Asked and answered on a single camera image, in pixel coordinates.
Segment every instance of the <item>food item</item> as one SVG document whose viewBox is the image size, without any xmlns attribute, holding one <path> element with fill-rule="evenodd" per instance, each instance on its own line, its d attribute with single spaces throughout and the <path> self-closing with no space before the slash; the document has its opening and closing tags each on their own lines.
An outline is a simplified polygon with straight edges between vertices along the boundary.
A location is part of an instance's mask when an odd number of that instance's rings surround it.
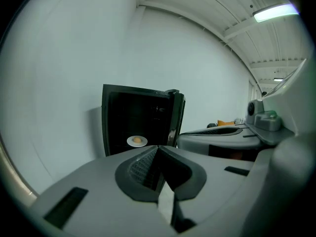
<svg viewBox="0 0 316 237">
<path fill-rule="evenodd" d="M 141 142 L 142 142 L 142 139 L 139 138 L 139 137 L 135 137 L 135 138 L 133 139 L 133 141 L 134 141 L 135 143 L 141 143 Z"/>
</svg>

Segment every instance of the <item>ceiling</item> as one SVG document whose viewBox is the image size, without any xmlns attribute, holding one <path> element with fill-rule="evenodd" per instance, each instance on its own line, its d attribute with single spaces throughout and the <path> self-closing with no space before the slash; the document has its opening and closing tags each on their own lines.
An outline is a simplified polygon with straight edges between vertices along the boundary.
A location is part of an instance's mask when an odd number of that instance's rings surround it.
<svg viewBox="0 0 316 237">
<path fill-rule="evenodd" d="M 297 15 L 257 23 L 253 12 L 288 0 L 138 0 L 139 5 L 177 13 L 195 21 L 231 48 L 262 91 L 311 56 L 314 44 Z"/>
</svg>

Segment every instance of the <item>orange object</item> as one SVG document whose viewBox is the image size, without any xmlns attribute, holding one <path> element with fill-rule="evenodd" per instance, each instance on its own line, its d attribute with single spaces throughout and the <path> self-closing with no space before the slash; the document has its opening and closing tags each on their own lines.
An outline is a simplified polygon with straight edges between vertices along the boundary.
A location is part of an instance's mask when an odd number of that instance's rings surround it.
<svg viewBox="0 0 316 237">
<path fill-rule="evenodd" d="M 218 126 L 221 126 L 221 125 L 232 125 L 232 124 L 235 124 L 235 122 L 234 121 L 232 121 L 232 122 L 224 122 L 224 121 L 221 121 L 221 120 L 217 121 L 217 125 Z"/>
<path fill-rule="evenodd" d="M 135 143 L 141 143 L 141 142 L 142 142 L 142 139 L 139 138 L 139 137 L 135 137 L 135 138 L 133 139 L 133 141 L 134 141 Z"/>
</svg>

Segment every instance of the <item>ceiling light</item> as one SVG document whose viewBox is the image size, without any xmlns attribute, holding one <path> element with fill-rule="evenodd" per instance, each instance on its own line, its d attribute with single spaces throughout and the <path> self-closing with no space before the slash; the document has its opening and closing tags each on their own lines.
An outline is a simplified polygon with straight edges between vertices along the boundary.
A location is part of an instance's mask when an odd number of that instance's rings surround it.
<svg viewBox="0 0 316 237">
<path fill-rule="evenodd" d="M 253 13 L 253 16 L 257 22 L 262 22 L 276 17 L 295 14 L 298 15 L 298 12 L 292 4 L 283 4 L 258 10 Z"/>
</svg>

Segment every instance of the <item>black cabinet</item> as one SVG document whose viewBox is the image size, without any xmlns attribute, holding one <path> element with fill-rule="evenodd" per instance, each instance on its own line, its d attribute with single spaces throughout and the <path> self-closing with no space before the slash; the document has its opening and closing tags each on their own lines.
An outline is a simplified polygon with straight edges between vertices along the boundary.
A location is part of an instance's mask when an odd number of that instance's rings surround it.
<svg viewBox="0 0 316 237">
<path fill-rule="evenodd" d="M 106 156 L 134 149 L 130 136 L 143 136 L 149 145 L 176 146 L 185 97 L 178 90 L 103 85 L 102 132 Z"/>
</svg>

